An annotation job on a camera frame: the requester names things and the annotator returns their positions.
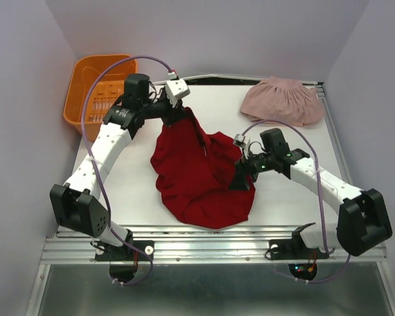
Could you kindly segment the red pleated skirt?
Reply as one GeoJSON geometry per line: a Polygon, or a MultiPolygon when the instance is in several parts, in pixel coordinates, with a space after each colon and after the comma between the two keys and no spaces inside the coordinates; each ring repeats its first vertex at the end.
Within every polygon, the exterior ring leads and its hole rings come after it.
{"type": "Polygon", "coordinates": [[[208,134],[190,108],[164,124],[150,163],[163,205],[180,222],[221,229],[247,221],[255,186],[229,190],[241,151],[222,132],[208,134]]]}

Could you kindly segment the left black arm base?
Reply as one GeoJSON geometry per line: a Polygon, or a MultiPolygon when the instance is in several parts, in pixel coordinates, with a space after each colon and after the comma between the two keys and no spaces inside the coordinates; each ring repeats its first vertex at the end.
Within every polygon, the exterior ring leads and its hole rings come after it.
{"type": "MultiPolygon", "coordinates": [[[[95,260],[98,262],[110,261],[147,261],[145,255],[139,253],[134,254],[134,251],[129,247],[115,247],[99,240],[93,240],[90,245],[95,249],[95,260]]],[[[153,240],[134,240],[133,246],[145,252],[153,259],[153,251],[155,249],[155,242],[153,240]]]]}

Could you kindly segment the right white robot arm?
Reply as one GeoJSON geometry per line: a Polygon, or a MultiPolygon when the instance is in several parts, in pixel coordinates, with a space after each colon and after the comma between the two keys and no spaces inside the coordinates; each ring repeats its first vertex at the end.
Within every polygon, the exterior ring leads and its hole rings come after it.
{"type": "Polygon", "coordinates": [[[319,166],[302,149],[291,150],[278,128],[260,134],[261,153],[251,152],[251,142],[237,134],[233,144],[242,151],[234,164],[235,174],[229,190],[248,191],[262,172],[275,171],[317,195],[319,205],[328,205],[337,214],[335,224],[324,219],[319,224],[299,226],[287,240],[274,242],[274,260],[306,258],[316,251],[328,258],[334,249],[358,257],[390,239],[392,226],[382,194],[376,189],[362,190],[348,184],[319,166]]]}

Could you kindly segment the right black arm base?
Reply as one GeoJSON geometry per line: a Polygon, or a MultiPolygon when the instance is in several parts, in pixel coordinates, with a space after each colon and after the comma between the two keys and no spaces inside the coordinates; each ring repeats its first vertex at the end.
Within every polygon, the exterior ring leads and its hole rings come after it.
{"type": "Polygon", "coordinates": [[[275,239],[269,241],[269,248],[265,252],[265,258],[271,261],[298,260],[298,259],[328,259],[329,255],[319,248],[308,248],[301,237],[301,232],[315,223],[308,223],[297,227],[289,239],[275,239]]]}

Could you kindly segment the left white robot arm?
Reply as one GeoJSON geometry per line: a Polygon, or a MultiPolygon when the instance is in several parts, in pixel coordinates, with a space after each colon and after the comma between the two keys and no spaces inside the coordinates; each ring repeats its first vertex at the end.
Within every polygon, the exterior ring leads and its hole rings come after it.
{"type": "Polygon", "coordinates": [[[182,100],[190,94],[186,82],[174,72],[156,100],[149,96],[150,78],[145,74],[130,74],[124,81],[124,92],[103,118],[94,143],[80,166],[63,185],[54,185],[50,200],[59,226],[81,232],[111,245],[118,259],[133,253],[129,230],[111,220],[103,183],[124,148],[134,139],[147,119],[162,119],[172,123],[182,111],[182,100]]]}

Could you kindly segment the orange plastic basket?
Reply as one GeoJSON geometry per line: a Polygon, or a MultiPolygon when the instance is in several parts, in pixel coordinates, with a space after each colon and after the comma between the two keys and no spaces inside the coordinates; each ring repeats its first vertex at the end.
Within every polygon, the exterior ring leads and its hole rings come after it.
{"type": "MultiPolygon", "coordinates": [[[[80,59],[74,66],[63,110],[64,119],[81,132],[81,116],[85,98],[98,76],[109,66],[128,55],[92,55],[80,59]]],[[[97,83],[86,107],[87,139],[95,141],[109,108],[124,91],[124,80],[137,73],[138,62],[128,61],[110,70],[97,83]]]]}

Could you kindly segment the pink pleated skirt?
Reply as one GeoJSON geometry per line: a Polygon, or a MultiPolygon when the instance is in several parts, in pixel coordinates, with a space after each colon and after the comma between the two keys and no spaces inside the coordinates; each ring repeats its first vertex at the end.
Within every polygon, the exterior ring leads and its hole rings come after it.
{"type": "Polygon", "coordinates": [[[274,76],[248,90],[240,112],[251,121],[270,119],[296,126],[315,124],[325,115],[315,88],[274,76]]]}

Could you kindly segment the aluminium rail frame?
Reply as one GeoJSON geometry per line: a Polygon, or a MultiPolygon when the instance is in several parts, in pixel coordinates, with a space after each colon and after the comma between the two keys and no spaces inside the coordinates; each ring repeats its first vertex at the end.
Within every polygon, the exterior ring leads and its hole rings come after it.
{"type": "Polygon", "coordinates": [[[257,181],[245,223],[210,231],[177,222],[149,164],[160,129],[147,122],[106,181],[114,220],[155,243],[151,276],[113,284],[89,237],[59,228],[45,241],[29,315],[395,315],[385,246],[352,259],[337,250],[318,261],[318,284],[294,281],[286,262],[265,258],[271,240],[319,218],[317,198],[275,172],[257,181]]]}

